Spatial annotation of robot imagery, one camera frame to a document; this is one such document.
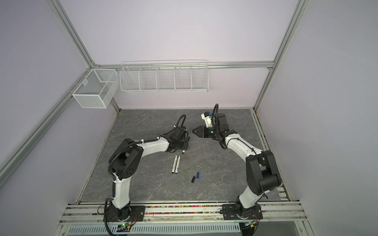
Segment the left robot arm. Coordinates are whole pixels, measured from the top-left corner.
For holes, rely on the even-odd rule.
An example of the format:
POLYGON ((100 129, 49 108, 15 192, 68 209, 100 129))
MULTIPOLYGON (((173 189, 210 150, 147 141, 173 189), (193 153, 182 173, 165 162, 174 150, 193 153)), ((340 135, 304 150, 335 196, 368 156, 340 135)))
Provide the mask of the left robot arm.
POLYGON ((156 138, 134 141, 124 139, 108 161, 107 172, 112 178, 112 200, 110 209, 119 214, 121 219, 127 218, 130 207, 130 185, 141 159, 158 152, 173 153, 187 150, 189 132, 184 126, 186 115, 182 115, 174 128, 156 138))

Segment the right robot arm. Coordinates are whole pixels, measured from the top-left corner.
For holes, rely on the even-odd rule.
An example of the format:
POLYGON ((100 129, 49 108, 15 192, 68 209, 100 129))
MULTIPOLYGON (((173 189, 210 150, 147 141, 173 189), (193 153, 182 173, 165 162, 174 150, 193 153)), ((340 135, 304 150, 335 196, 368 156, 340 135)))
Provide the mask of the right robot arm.
POLYGON ((216 104, 212 112, 201 115, 205 125, 193 130, 200 138, 211 138, 218 141, 222 149, 230 149, 245 161, 247 187, 240 194, 234 204, 235 210, 226 210, 224 213, 236 214, 242 219, 257 215, 260 209, 258 204, 266 193, 279 187, 282 178, 277 166, 275 156, 270 150, 261 150, 246 140, 241 135, 229 128, 225 114, 219 113, 219 105, 216 104))

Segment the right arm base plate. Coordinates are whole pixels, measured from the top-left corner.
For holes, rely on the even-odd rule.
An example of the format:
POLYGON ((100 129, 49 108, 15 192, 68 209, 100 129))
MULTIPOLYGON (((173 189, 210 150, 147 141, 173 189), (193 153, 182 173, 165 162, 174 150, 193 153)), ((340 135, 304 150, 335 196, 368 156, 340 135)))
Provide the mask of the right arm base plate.
POLYGON ((220 214, 224 220, 261 220, 263 219, 261 205, 255 204, 250 208, 244 208, 240 203, 224 204, 220 214))

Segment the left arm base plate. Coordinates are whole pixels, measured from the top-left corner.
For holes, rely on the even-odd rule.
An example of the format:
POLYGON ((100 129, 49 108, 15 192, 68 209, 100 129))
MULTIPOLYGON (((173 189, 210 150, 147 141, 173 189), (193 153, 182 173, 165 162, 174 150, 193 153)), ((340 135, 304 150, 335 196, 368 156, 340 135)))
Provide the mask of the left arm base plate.
POLYGON ((143 221, 145 215, 145 206, 125 206, 118 209, 115 206, 107 206, 104 211, 107 222, 140 222, 143 221))

